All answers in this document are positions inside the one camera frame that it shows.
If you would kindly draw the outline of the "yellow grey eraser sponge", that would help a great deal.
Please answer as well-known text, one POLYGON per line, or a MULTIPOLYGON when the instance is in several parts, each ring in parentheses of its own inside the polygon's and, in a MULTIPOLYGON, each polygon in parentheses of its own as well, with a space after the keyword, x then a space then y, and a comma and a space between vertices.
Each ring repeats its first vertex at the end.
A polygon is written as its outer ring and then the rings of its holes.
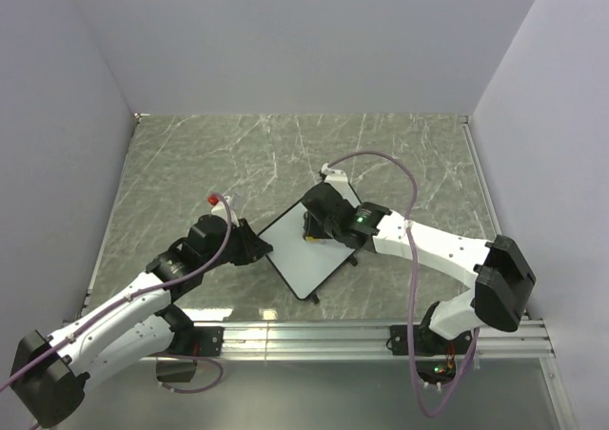
POLYGON ((327 239, 325 238, 316 238, 312 236, 305 236, 304 240, 310 244, 326 244, 327 239))

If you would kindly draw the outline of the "black framed whiteboard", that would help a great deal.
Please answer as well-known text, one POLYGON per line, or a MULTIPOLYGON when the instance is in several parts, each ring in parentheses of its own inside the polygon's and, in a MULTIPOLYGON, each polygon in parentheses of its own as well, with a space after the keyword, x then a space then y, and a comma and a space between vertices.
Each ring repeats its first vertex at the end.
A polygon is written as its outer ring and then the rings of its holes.
POLYGON ((268 261, 300 301, 305 301, 332 271, 355 254, 332 238, 326 244, 306 242, 303 238, 306 212, 299 198, 259 233, 262 240, 273 246, 268 261))

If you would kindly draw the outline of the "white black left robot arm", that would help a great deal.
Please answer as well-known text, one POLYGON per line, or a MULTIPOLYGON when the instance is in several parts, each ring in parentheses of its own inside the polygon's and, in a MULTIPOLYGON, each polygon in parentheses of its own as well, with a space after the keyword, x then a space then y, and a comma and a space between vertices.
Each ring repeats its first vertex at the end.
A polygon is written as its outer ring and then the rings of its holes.
POLYGON ((223 264, 253 264, 272 249, 244 219, 202 216, 95 310, 47 336, 37 330, 25 336, 8 387, 48 429, 69 417, 94 386, 144 357, 218 356, 211 341, 222 332, 203 335, 177 301, 199 286, 206 272, 223 264))

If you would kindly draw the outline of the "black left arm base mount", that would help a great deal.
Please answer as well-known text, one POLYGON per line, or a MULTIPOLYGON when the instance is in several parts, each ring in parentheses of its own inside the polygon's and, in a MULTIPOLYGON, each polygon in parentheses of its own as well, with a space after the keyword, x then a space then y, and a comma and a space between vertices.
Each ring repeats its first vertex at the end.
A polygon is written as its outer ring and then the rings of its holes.
POLYGON ((221 326, 193 326, 175 334, 169 347, 154 353, 158 385, 175 394, 194 395, 217 386, 225 374, 218 361, 222 353, 225 330, 221 326), (184 389, 178 384, 191 382, 201 363, 214 366, 217 377, 198 388, 184 389))

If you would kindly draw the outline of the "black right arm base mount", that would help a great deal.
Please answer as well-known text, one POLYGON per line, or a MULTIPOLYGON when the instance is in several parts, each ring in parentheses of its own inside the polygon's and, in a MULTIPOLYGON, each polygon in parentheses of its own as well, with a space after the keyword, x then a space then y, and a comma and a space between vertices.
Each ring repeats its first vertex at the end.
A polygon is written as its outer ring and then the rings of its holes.
MULTIPOLYGON (((471 332, 463 332, 456 339, 447 341, 434 332, 413 326, 414 353, 423 358, 415 361, 415 369, 423 385, 450 384, 457 376, 458 355, 465 355, 473 341, 471 332)), ((408 356, 407 326, 389 326, 389 338, 385 347, 393 356, 408 356)))

